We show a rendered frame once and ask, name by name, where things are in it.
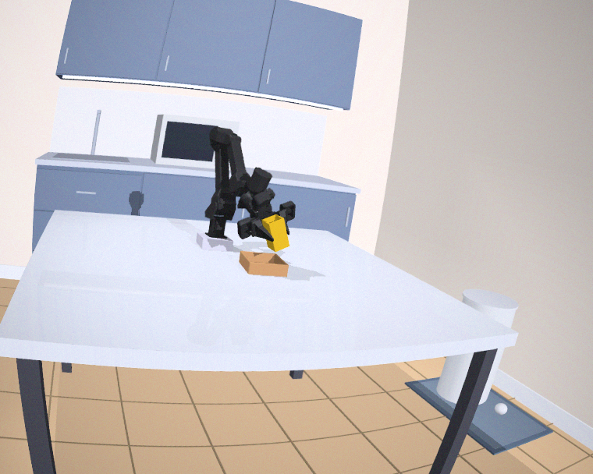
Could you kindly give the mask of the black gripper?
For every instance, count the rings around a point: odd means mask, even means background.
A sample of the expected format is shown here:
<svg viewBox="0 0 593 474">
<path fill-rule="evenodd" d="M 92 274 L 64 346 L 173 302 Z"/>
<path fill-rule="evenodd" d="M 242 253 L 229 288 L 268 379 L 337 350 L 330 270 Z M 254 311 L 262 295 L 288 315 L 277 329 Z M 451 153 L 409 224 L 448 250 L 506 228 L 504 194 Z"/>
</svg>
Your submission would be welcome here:
<svg viewBox="0 0 593 474">
<path fill-rule="evenodd" d="M 279 205 L 279 210 L 276 212 L 272 212 L 272 207 L 263 207 L 257 210 L 257 215 L 252 213 L 250 204 L 248 204 L 247 210 L 249 211 L 250 216 L 237 222 L 239 237 L 241 239 L 246 239 L 251 235 L 252 237 L 267 239 L 268 241 L 274 242 L 272 235 L 265 229 L 261 220 L 277 214 L 284 218 L 287 235 L 289 235 L 287 221 L 295 218 L 296 204 L 293 201 L 282 203 Z"/>
</svg>

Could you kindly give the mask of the olive-yellow square cup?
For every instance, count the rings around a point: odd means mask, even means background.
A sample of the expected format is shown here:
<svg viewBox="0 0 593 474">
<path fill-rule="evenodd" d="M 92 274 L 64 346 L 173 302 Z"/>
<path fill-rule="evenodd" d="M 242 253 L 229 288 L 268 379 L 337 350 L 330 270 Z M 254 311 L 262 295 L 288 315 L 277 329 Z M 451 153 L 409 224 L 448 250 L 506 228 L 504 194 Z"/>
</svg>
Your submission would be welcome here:
<svg viewBox="0 0 593 474">
<path fill-rule="evenodd" d="M 268 218 L 262 219 L 261 221 L 265 229 L 272 235 L 274 239 L 274 242 L 268 241 L 266 239 L 269 249 L 277 252 L 281 249 L 289 247 L 289 240 L 284 218 L 275 214 Z"/>
</svg>

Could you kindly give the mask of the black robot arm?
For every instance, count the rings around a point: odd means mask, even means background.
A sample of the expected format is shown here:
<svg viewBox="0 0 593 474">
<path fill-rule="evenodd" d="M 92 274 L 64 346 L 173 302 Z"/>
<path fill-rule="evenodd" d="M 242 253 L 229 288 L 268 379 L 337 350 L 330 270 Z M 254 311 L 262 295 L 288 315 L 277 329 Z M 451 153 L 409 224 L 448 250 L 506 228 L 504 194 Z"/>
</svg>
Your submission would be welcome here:
<svg viewBox="0 0 593 474">
<path fill-rule="evenodd" d="M 215 151 L 215 193 L 204 212 L 204 216 L 211 219 L 208 232 L 204 234 L 212 238 L 227 239 L 225 223 L 226 220 L 233 219 L 236 196 L 240 197 L 237 208 L 247 209 L 250 204 L 254 215 L 257 215 L 257 210 L 272 206 L 270 201 L 275 193 L 270 188 L 266 189 L 272 174 L 257 167 L 252 176 L 247 174 L 241 149 L 242 139 L 231 129 L 215 126 L 209 137 Z"/>
</svg>

